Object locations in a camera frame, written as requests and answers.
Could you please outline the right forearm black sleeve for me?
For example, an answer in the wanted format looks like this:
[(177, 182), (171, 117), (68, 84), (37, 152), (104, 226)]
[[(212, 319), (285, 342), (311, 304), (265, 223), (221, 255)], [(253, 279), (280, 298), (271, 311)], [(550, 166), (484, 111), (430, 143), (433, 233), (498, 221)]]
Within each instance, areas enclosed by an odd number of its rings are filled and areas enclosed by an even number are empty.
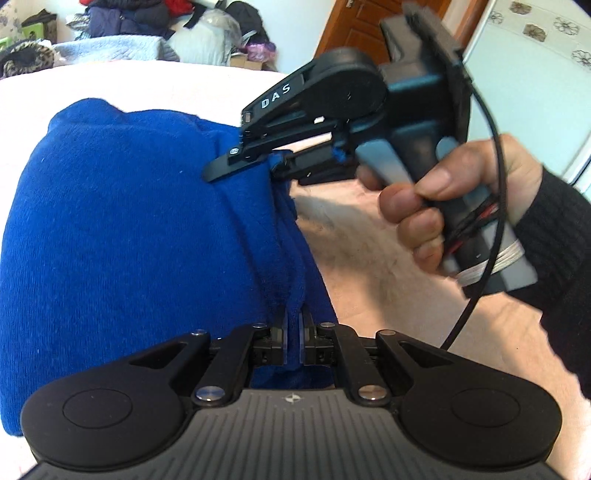
[(548, 171), (515, 227), (538, 281), (510, 295), (542, 312), (548, 342), (590, 397), (590, 203)]

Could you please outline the right hand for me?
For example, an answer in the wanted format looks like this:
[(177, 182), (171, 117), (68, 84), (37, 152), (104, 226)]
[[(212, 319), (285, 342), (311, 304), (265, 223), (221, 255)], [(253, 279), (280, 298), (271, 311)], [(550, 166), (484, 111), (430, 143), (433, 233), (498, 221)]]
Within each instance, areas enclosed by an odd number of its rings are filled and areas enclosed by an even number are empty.
[[(542, 164), (510, 134), (500, 136), (507, 186), (507, 218), (517, 224), (540, 188)], [(417, 266), (429, 274), (442, 275), (444, 217), (427, 203), (463, 197), (477, 186), (498, 189), (498, 165), (493, 140), (465, 143), (439, 162), (417, 184), (386, 185), (366, 165), (356, 170), (365, 188), (378, 191), (381, 215), (398, 226), (399, 242), (412, 252)]]

